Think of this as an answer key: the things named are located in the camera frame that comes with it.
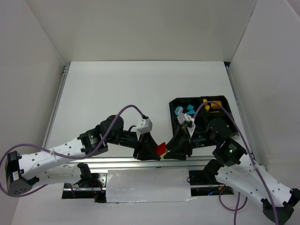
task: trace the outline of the red object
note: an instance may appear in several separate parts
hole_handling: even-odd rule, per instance
[[[166,148],[165,148],[165,142],[161,143],[159,146],[157,146],[154,151],[156,152],[156,154],[158,154],[159,156],[165,154],[166,152]]]

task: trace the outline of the purple cord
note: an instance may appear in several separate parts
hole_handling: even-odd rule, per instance
[[[228,189],[228,188],[229,188],[229,187],[225,187],[225,188],[223,188],[223,189],[220,191],[220,194],[219,194],[219,201],[220,201],[221,205],[222,205],[225,209],[227,209],[227,210],[229,210],[229,211],[232,211],[232,212],[234,212],[234,211],[240,211],[241,209],[243,209],[243,208],[245,207],[248,198],[246,197],[244,204],[243,204],[240,208],[238,208],[238,209],[230,209],[230,208],[228,208],[227,206],[225,206],[225,204],[222,202],[222,199],[221,199],[221,195],[222,195],[223,192],[224,192],[226,189]]]
[[[236,215],[238,214],[239,203],[240,203],[240,192],[238,194],[238,200],[237,200],[236,206],[235,206],[234,217],[233,217],[233,225],[236,225]]]
[[[243,135],[242,132],[240,131],[238,125],[235,123],[235,121],[234,121],[234,119],[232,118],[231,114],[230,114],[223,106],[221,106],[219,103],[214,102],[214,101],[203,102],[203,103],[197,108],[197,110],[196,110],[196,112],[195,112],[195,114],[194,114],[194,116],[193,116],[193,119],[196,118],[196,116],[197,116],[197,114],[199,113],[200,109],[201,109],[204,105],[206,105],[206,104],[208,104],[208,103],[214,103],[214,104],[216,104],[216,105],[219,106],[219,107],[226,113],[226,115],[229,117],[229,119],[231,120],[231,122],[233,123],[233,125],[235,126],[235,128],[237,129],[238,133],[240,134],[240,137],[242,138],[242,141],[244,142],[244,145],[245,145],[245,147],[246,147],[247,153],[248,153],[248,155],[249,155],[249,157],[250,157],[250,160],[251,160],[251,162],[252,162],[252,165],[253,165],[253,167],[254,167],[254,166],[255,166],[255,161],[254,161],[254,159],[253,159],[253,157],[252,157],[250,148],[249,148],[248,145],[247,145],[247,142],[246,142],[246,139],[244,138],[244,135]],[[262,176],[261,173],[258,171],[258,169],[255,169],[255,171],[257,172],[259,178],[261,179],[261,181],[262,181],[262,183],[263,183],[263,185],[264,185],[264,187],[265,187],[265,189],[266,189],[266,191],[267,191],[267,193],[268,193],[269,199],[270,199],[270,201],[271,201],[273,213],[274,213],[275,224],[276,224],[276,225],[279,225],[278,216],[277,216],[277,211],[276,211],[276,208],[275,208],[275,204],[274,204],[274,200],[273,200],[273,198],[272,198],[271,192],[269,191],[269,188],[268,188],[266,182],[264,181],[263,176]]]
[[[72,184],[70,184],[70,183],[67,183],[69,186],[70,186],[70,188],[71,188],[71,192],[72,192],[72,195],[73,195],[73,198],[75,198],[75,193],[74,193],[74,189],[73,189],[73,187],[72,187]]]
[[[113,126],[114,126],[115,122],[117,121],[117,119],[121,116],[121,114],[122,114],[126,109],[131,108],[131,107],[132,107],[132,108],[135,108],[135,109],[140,113],[140,115],[143,116],[143,113],[141,112],[141,110],[140,110],[138,107],[136,107],[135,105],[127,105],[127,106],[125,106],[124,108],[122,108],[122,109],[120,110],[120,112],[116,115],[116,117],[113,119],[112,123],[110,124],[110,126],[109,126],[109,128],[107,129],[106,133],[104,134],[104,136],[103,136],[102,139],[100,140],[99,144],[96,146],[96,148],[95,148],[90,154],[88,154],[88,155],[86,155],[86,156],[83,156],[83,157],[72,157],[72,156],[66,156],[66,155],[63,155],[63,154],[54,152],[54,155],[60,156],[60,157],[63,157],[63,158],[73,159],[73,160],[85,159],[85,158],[89,158],[89,157],[93,156],[93,155],[95,154],[95,152],[97,152],[98,149],[100,148],[100,146],[103,144],[103,142],[104,142],[104,140],[107,138],[107,136],[109,135],[109,132],[110,132],[111,129],[113,128]],[[17,144],[17,145],[15,145],[15,146],[11,147],[9,150],[7,150],[7,151],[4,153],[4,155],[2,156],[2,158],[1,158],[1,160],[0,160],[0,167],[1,167],[1,165],[2,165],[2,163],[3,163],[3,161],[4,161],[4,159],[5,159],[5,157],[6,157],[12,150],[14,150],[15,148],[18,148],[18,147],[22,147],[22,146],[33,147],[33,148],[35,148],[35,149],[39,149],[39,150],[42,150],[42,151],[45,151],[45,152],[48,152],[48,153],[51,152],[50,150],[45,149],[45,148],[40,147],[40,146],[35,145],[35,144],[26,144],[26,143],[24,143],[24,144]],[[23,197],[23,196],[30,195],[30,194],[32,194],[32,193],[37,192],[38,190],[42,189],[42,188],[45,187],[45,186],[46,186],[46,185],[43,185],[43,186],[37,188],[36,190],[30,192],[30,193],[23,194],[23,195],[18,195],[18,196],[16,196],[16,197]],[[7,191],[3,188],[3,186],[2,186],[1,183],[0,183],[0,190],[1,190],[3,193],[5,193],[6,195],[8,194]]]

